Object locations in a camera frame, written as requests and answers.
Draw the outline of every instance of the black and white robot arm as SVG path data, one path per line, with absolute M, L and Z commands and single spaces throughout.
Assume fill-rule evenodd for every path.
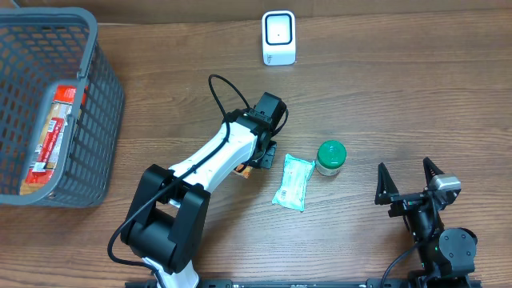
M 152 165 L 144 172 L 121 240 L 153 267 L 160 287 L 197 286 L 191 259 L 198 251 L 211 193 L 241 163 L 257 165 L 275 144 L 270 139 L 285 112 L 280 98 L 264 93 L 255 108 L 226 114 L 220 131 L 187 160 L 169 169 Z M 157 209 L 156 201 L 147 205 L 157 194 L 156 201 L 179 208 L 175 218 Z

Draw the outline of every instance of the gray plastic basket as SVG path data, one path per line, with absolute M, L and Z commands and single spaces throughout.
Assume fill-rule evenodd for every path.
M 0 9 L 0 203 L 85 207 L 106 196 L 124 93 L 97 37 L 84 9 Z M 77 92 L 57 167 L 43 188 L 20 195 L 60 83 Z

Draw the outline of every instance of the green lid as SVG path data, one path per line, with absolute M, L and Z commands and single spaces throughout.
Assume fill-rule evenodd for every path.
M 343 165 L 346 159 L 346 149 L 336 140 L 324 142 L 318 148 L 318 163 L 327 169 L 337 169 Z

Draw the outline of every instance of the wooden tabletop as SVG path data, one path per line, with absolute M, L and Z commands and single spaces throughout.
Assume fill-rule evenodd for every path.
M 441 217 L 478 236 L 472 276 L 512 284 L 512 10 L 299 19 L 297 37 L 297 63 L 268 67 L 260 21 L 102 26 L 100 46 L 126 92 L 109 195 L 82 210 L 1 207 L 0 286 L 120 287 L 150 278 L 111 262 L 106 244 L 144 169 L 180 162 L 220 127 L 212 73 L 251 104 L 266 91 L 281 97 L 290 118 L 271 170 L 230 175 L 213 193 L 194 260 L 201 276 L 380 277 L 412 240 L 400 218 L 374 204 L 377 165 L 387 165 L 401 193 L 419 192 L 429 156 L 462 180 Z M 227 110 L 242 107 L 229 87 L 215 87 Z M 315 172 L 302 213 L 271 205 L 284 156 L 312 160 L 329 139 L 348 150 L 340 175 Z M 137 259 L 120 242 L 114 252 Z M 417 268 L 415 255 L 391 277 Z

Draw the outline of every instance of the green can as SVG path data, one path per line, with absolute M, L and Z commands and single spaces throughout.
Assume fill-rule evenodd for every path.
M 336 140 L 329 140 L 318 148 L 316 167 L 320 174 L 333 176 L 339 173 L 345 159 L 344 145 Z

